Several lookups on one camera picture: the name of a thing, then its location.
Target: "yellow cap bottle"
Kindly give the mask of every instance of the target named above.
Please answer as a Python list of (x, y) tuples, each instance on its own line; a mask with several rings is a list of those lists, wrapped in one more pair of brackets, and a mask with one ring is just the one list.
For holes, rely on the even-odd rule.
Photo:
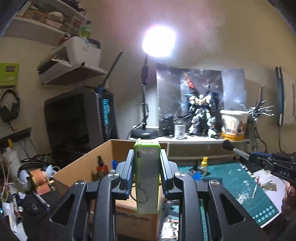
[(207, 156), (205, 156), (203, 159), (202, 159), (202, 162), (200, 164), (200, 172), (201, 172), (201, 175), (204, 176), (207, 174)]

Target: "red bottle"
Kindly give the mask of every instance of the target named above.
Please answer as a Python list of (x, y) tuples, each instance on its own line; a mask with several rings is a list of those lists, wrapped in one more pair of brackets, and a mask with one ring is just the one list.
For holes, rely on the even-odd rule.
[(98, 166), (96, 167), (97, 172), (102, 176), (106, 176), (108, 172), (108, 166), (103, 162), (103, 159), (101, 156), (98, 156)]

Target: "brush handle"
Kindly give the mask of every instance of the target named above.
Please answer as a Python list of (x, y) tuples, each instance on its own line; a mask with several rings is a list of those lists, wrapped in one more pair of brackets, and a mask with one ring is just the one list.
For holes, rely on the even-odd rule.
[(234, 151), (236, 154), (239, 154), (241, 157), (243, 157), (243, 158), (249, 160), (249, 156), (250, 156), (250, 155), (249, 155), (248, 153), (245, 153), (245, 152), (243, 152), (243, 151), (241, 151), (241, 150), (239, 150), (239, 149), (236, 149), (236, 148), (234, 148), (233, 151)]

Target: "mcdonald's logo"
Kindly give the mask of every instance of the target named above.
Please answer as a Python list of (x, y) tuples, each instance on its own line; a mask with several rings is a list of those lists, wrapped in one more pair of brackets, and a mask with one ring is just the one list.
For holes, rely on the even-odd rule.
[(231, 121), (230, 128), (235, 128), (235, 121), (234, 120)]

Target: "silver screw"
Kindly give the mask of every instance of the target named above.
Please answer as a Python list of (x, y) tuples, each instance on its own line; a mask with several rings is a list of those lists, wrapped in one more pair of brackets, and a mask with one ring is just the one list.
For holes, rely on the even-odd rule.
[(117, 172), (112, 172), (112, 173), (109, 173), (108, 176), (110, 178), (117, 178), (119, 176), (119, 174)]
[(210, 181), (210, 184), (211, 184), (212, 186), (214, 186), (214, 187), (218, 187), (219, 184), (220, 184), (220, 182), (217, 181), (217, 180), (211, 180), (211, 181)]
[(185, 173), (184, 172), (176, 172), (175, 176), (176, 177), (185, 177)]
[(82, 180), (75, 182), (75, 185), (77, 185), (77, 186), (82, 186), (83, 184), (84, 184), (84, 181), (82, 181)]

